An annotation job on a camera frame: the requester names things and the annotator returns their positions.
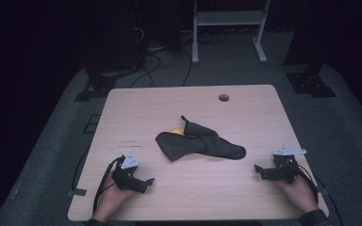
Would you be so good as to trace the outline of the person's left hand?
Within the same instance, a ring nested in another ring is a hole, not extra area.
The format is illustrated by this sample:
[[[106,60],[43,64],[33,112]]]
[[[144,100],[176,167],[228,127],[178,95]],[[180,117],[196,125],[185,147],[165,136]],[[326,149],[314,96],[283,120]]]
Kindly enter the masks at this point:
[[[119,189],[112,180],[110,173],[106,179],[104,191],[100,196],[97,208],[91,218],[108,223],[108,220],[120,207],[134,195],[136,195],[135,191]]]

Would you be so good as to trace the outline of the person's right hand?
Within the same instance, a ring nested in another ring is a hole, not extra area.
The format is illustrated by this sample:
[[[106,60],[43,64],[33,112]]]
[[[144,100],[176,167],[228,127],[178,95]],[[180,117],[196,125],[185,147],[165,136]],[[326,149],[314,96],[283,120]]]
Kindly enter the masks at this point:
[[[284,181],[272,181],[303,214],[318,210],[315,197],[302,176],[297,176],[295,180],[288,184]]]

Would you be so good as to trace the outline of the black stand base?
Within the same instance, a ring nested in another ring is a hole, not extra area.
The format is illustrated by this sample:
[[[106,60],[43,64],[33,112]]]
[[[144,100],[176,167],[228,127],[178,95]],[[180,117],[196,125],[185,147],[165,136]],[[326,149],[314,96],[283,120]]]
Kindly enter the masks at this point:
[[[104,76],[93,68],[87,68],[86,74],[88,81],[83,90],[77,93],[74,99],[76,102],[87,102],[91,98],[107,97],[117,82],[114,76]]]
[[[309,64],[303,72],[287,73],[287,78],[297,94],[310,94],[314,98],[335,97],[333,90],[320,78],[322,63]]]

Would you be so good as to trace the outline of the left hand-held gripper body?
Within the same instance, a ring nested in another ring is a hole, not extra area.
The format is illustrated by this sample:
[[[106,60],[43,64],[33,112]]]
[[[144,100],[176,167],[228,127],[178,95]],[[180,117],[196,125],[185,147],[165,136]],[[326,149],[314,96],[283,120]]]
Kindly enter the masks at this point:
[[[120,190],[138,192],[138,187],[143,186],[142,180],[134,177],[139,165],[140,161],[131,152],[119,158],[111,178]]]

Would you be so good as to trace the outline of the grey tape piece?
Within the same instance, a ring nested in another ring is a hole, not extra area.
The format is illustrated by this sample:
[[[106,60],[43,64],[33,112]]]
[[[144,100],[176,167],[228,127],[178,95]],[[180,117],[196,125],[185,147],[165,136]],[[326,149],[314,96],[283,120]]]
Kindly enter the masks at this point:
[[[85,189],[78,189],[78,188],[75,188],[75,189],[70,189],[68,192],[67,192],[67,196],[68,197],[73,197],[73,196],[85,196],[87,193],[87,190]]]

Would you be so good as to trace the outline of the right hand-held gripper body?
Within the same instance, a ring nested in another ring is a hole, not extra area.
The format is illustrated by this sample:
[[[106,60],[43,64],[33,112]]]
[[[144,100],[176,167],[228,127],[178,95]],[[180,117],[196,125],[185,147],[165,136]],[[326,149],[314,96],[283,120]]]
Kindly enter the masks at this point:
[[[295,155],[305,153],[305,149],[282,145],[272,152],[275,168],[266,169],[266,179],[270,181],[286,181],[291,184],[300,171]]]

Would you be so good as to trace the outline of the black and yellow cloth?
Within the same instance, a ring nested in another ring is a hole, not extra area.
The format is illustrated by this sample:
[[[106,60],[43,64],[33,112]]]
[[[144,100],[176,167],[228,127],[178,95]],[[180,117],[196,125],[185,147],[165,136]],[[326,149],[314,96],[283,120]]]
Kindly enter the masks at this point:
[[[161,132],[156,136],[159,149],[173,162],[193,153],[219,158],[240,160],[246,156],[246,149],[220,137],[212,129],[189,121],[182,116],[185,123],[182,134]]]

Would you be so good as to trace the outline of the white metal stand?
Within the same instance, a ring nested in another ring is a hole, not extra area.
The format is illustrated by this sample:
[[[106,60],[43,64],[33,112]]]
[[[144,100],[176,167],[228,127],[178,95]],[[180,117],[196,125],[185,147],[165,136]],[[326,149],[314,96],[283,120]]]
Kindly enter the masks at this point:
[[[257,25],[258,31],[253,37],[253,44],[261,63],[267,57],[261,45],[261,39],[267,21],[271,0],[265,0],[263,9],[248,11],[199,11],[198,0],[193,0],[193,26],[191,62],[199,62],[198,28],[200,26]]]

